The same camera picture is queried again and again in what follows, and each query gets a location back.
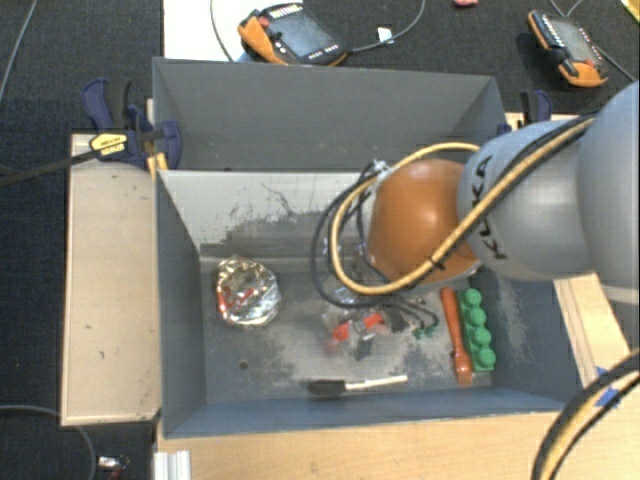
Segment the black carpet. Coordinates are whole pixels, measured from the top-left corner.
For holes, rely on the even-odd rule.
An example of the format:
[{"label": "black carpet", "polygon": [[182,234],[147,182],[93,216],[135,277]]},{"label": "black carpet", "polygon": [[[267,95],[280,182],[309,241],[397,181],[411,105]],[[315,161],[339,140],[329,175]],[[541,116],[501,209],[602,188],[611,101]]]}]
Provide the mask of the black carpet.
[{"label": "black carpet", "polygon": [[[2,74],[31,1],[0,0]],[[565,10],[573,1],[557,0]],[[357,46],[375,41],[378,25],[403,28],[419,0],[305,2]],[[602,107],[627,85],[611,68],[601,88],[567,89],[528,32],[533,8],[551,11],[546,0],[480,0],[466,10],[427,0],[408,35],[344,66],[492,75],[511,111],[520,109],[524,89],[545,90],[557,112],[579,113]],[[638,76],[638,25],[620,0],[586,0],[573,17]],[[22,170],[67,155],[70,134],[89,126],[80,90],[98,76],[131,78],[131,100],[142,104],[151,95],[151,58],[161,54],[162,0],[41,0],[0,104],[0,165]],[[0,403],[58,408],[65,225],[63,172],[0,190]],[[131,457],[126,478],[148,478],[150,424],[89,432],[98,454]],[[84,478],[82,446],[44,416],[2,416],[0,478]]]}]

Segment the handheld device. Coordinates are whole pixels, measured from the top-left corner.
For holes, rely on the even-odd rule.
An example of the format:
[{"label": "handheld device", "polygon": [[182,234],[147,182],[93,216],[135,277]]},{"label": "handheld device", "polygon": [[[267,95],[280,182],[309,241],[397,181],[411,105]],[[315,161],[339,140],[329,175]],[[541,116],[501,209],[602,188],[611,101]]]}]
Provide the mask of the handheld device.
[{"label": "handheld device", "polygon": [[571,85],[598,87],[608,79],[604,59],[589,35],[573,20],[531,11],[529,27]]},{"label": "handheld device", "polygon": [[348,53],[301,3],[255,10],[238,25],[238,33],[249,55],[274,64],[335,66]]}]

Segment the white paper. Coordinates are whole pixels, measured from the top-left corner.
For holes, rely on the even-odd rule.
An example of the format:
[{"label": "white paper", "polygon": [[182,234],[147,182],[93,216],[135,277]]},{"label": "white paper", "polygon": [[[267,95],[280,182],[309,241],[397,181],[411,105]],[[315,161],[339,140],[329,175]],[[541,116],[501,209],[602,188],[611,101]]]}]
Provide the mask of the white paper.
[{"label": "white paper", "polygon": [[[232,58],[244,54],[238,24],[254,9],[302,0],[213,0],[220,38]],[[226,61],[211,25],[211,0],[164,0],[164,56]]]}]

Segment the green toy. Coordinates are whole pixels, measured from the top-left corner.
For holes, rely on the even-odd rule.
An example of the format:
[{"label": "green toy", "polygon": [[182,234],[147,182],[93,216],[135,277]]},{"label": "green toy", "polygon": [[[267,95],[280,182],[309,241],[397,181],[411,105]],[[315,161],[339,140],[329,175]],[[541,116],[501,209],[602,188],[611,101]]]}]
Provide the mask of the green toy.
[{"label": "green toy", "polygon": [[462,338],[471,356],[474,372],[492,371],[496,364],[496,353],[491,348],[491,332],[485,327],[487,314],[480,303],[482,294],[475,288],[456,292]]}]

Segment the gray bin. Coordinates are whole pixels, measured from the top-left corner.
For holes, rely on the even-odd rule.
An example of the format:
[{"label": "gray bin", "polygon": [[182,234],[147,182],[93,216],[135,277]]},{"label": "gray bin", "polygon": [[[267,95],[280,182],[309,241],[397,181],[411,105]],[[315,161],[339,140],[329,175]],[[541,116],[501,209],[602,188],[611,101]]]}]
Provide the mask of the gray bin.
[{"label": "gray bin", "polygon": [[[166,437],[558,410],[580,389],[551,283],[482,269],[469,283],[484,295],[498,362],[474,387],[456,385],[444,319],[420,342],[376,338],[361,361],[323,349],[327,303],[308,274],[320,211],[373,158],[495,136],[504,113],[493,79],[155,59],[153,82],[156,122],[178,120],[184,138],[180,169],[156,181]],[[215,317],[216,265],[233,253],[278,276],[282,309],[264,329]],[[436,291],[425,298],[438,310]],[[398,373],[407,386],[335,400],[302,385]]]}]

